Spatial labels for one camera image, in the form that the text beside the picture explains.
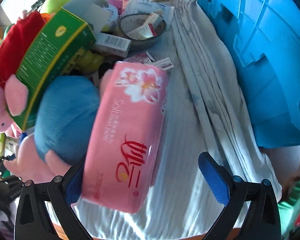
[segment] cardboard box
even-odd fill
[[[57,76],[69,74],[95,40],[88,23],[64,9],[42,28],[16,74],[29,89],[26,110],[13,117],[22,130],[35,125],[41,98],[49,84]]]
[[[130,45],[131,40],[107,33],[100,33],[93,47],[100,52],[106,52],[125,58],[128,55]]]

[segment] white cloth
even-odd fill
[[[196,0],[175,0],[171,26],[150,49],[154,58],[170,57],[175,65],[155,184],[137,214],[79,200],[75,212],[94,237],[170,240],[206,233],[223,208],[198,169],[198,156],[207,150],[246,181],[269,179],[281,197],[271,163],[256,146],[234,63],[212,23]],[[236,226],[246,211],[247,205]]]

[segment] green plush toy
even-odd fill
[[[71,0],[45,0],[43,3],[40,13],[53,14],[60,11],[62,6]]]

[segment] logo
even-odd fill
[[[120,152],[124,157],[123,162],[119,162],[115,172],[118,182],[128,181],[128,187],[138,188],[141,175],[141,167],[145,164],[144,156],[148,153],[148,147],[135,141],[127,141],[121,144]]]
[[[57,28],[56,30],[56,37],[61,37],[63,34],[65,34],[67,31],[67,28],[61,25],[60,27]]]

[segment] yellow oval logo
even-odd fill
[[[58,27],[58,29],[56,30],[56,37],[61,37],[63,34],[65,34],[67,31],[67,28],[64,27],[63,25],[61,25],[60,27]]]

